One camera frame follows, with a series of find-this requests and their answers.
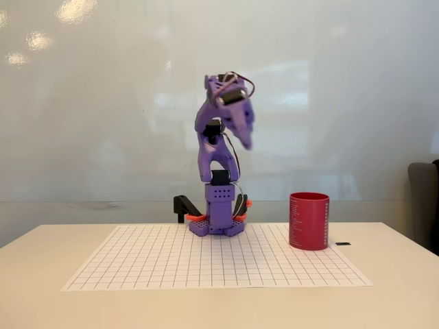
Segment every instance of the red cup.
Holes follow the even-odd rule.
[[[329,196],[299,192],[289,196],[289,244],[303,250],[328,247]]]

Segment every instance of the white table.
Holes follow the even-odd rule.
[[[60,292],[115,226],[39,226],[0,249],[0,328],[439,328],[439,258],[382,223],[329,228],[373,287]]]

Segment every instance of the small black object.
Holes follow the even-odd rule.
[[[230,173],[228,170],[212,170],[212,180],[211,184],[213,186],[222,186],[230,184]]]
[[[242,101],[246,98],[246,92],[242,89],[234,89],[231,90],[223,95],[221,95],[221,98],[224,102],[224,105],[229,105],[236,103],[237,101]]]
[[[244,194],[244,200],[242,195],[238,195],[235,203],[235,209],[233,211],[233,216],[242,216],[247,212],[247,200],[248,197]]]
[[[202,213],[198,211],[197,207],[185,195],[178,195],[174,197],[174,214],[178,215],[178,222],[185,222],[185,215],[201,216]]]
[[[215,145],[217,143],[217,137],[221,134],[221,121],[218,119],[213,119],[209,122],[204,131],[203,136],[206,136],[209,143]]]

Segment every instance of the whiteboard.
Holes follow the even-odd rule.
[[[437,0],[0,0],[0,201],[203,199],[204,75],[252,79],[254,200],[407,197],[439,158]]]

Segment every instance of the grid paper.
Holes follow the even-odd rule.
[[[333,243],[308,252],[288,236],[287,223],[249,223],[232,237],[199,237],[185,224],[117,226],[61,291],[372,286]]]

